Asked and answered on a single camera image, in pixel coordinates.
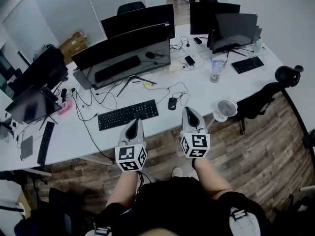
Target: office desk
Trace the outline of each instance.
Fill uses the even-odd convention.
[[[276,81],[274,75],[275,71],[283,64],[276,55],[274,55],[273,52],[263,44],[264,49],[261,49],[259,54],[263,55],[263,57],[260,57],[261,60],[264,63],[267,63],[265,70],[257,68],[239,75],[231,66],[231,63],[243,60],[245,57],[235,53],[230,53],[227,66],[223,70],[219,82],[212,83],[210,81],[211,62],[209,59],[211,54],[210,50],[206,47],[207,40],[202,39],[202,45],[197,45],[193,39],[191,39],[196,36],[191,36],[189,34],[189,30],[189,25],[175,27],[176,38],[171,40],[171,44],[180,45],[180,38],[182,35],[185,35],[190,39],[190,47],[186,47],[187,41],[185,41],[186,38],[183,37],[183,49],[180,51],[171,50],[172,65],[170,68],[159,68],[140,75],[144,79],[157,83],[157,85],[149,87],[150,89],[168,88],[178,82],[183,82],[188,88],[190,94],[187,106],[194,108],[202,116],[205,116],[216,110],[218,102],[225,97],[230,97],[235,101],[240,101],[261,90],[267,83]],[[175,68],[178,69],[178,65],[175,67],[176,65],[174,64],[176,64],[179,59],[184,61],[184,57],[187,55],[191,55],[191,57],[196,61],[195,69],[172,71]],[[226,54],[221,54],[220,57],[222,60],[226,60]],[[82,99],[89,103],[90,91],[83,91],[72,76],[71,70],[75,68],[75,64],[71,63],[68,68],[69,80],[63,83],[60,89],[75,87],[80,93]],[[116,96],[120,89],[124,86],[125,82],[126,81],[114,88],[111,92]],[[98,92],[103,92],[109,88],[111,88],[111,86],[100,89]],[[170,88],[170,90],[171,93],[165,97],[168,93],[166,89],[147,90],[144,88],[143,84],[129,84],[121,95],[116,98],[117,106],[118,108],[123,108],[151,99],[155,99],[156,102],[159,102],[163,97],[165,97],[165,99],[157,105],[159,116],[143,120],[144,135],[145,137],[149,137],[181,125],[182,110],[184,107],[178,102],[176,110],[170,111],[168,109],[168,99],[172,97],[173,93],[185,91],[185,87],[182,83],[179,83],[178,85]],[[102,100],[105,95],[106,94],[102,94],[99,98]],[[186,102],[187,97],[187,95],[183,96],[183,104]],[[83,122],[80,121],[77,116],[73,99],[72,103],[72,109],[64,115],[52,115],[58,125],[55,125],[52,134],[46,157],[46,165],[73,158],[84,158],[95,161],[95,158],[90,157],[89,155],[97,153],[98,150],[90,140]],[[82,107],[83,103],[78,98],[78,105],[84,119],[90,119],[96,113],[102,114],[109,111],[97,104],[94,99],[92,106]],[[111,95],[107,96],[103,105],[111,109],[116,108],[115,101]],[[30,135],[33,135],[34,140],[41,136],[45,128],[43,127],[41,131],[39,131],[41,123],[42,122],[40,121],[39,123],[28,127],[25,130],[24,139]],[[118,143],[120,132],[123,129],[123,126],[120,126],[99,131],[97,118],[86,122],[86,125],[91,133],[91,136],[101,150],[114,148]],[[26,125],[19,127],[19,131],[22,131],[24,127],[26,127]],[[12,137],[10,137],[9,143],[0,141],[0,171],[37,167],[40,142],[41,137],[34,141],[33,155],[22,162],[19,156],[19,149],[17,149],[17,142],[13,140]],[[104,161],[100,161],[100,163],[106,164],[108,163],[108,160],[104,158]]]

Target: black mouse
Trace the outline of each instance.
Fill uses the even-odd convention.
[[[168,100],[168,109],[175,110],[176,109],[177,98],[169,98]]]
[[[152,53],[152,52],[147,52],[147,53],[146,53],[146,57],[149,58],[149,59],[154,59],[155,56],[156,56],[156,55],[155,55],[154,53]]]

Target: black keyboard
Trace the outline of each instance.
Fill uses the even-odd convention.
[[[232,63],[232,66],[235,68],[238,74],[240,74],[264,66],[264,63],[260,60],[259,57],[253,57],[250,59],[245,59]]]
[[[53,122],[50,122],[50,121],[48,121],[46,124],[43,138],[41,139],[41,144],[40,144],[38,158],[37,158],[37,163],[40,166],[45,166],[49,141],[50,141],[51,135],[53,133],[54,126],[55,126],[55,124]]]
[[[136,118],[144,120],[156,116],[158,116],[156,101],[149,100],[98,115],[98,128],[101,131],[128,124]]]

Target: shoe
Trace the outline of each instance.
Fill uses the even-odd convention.
[[[179,168],[179,167],[175,167],[175,168],[173,169],[173,172],[172,172],[172,178],[173,178],[173,177],[183,177],[183,171],[182,171],[182,169]]]

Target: cup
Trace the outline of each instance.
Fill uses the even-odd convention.
[[[224,68],[224,62],[223,61],[215,61],[212,63],[212,71],[210,80],[214,83],[218,82],[220,79],[220,74]]]

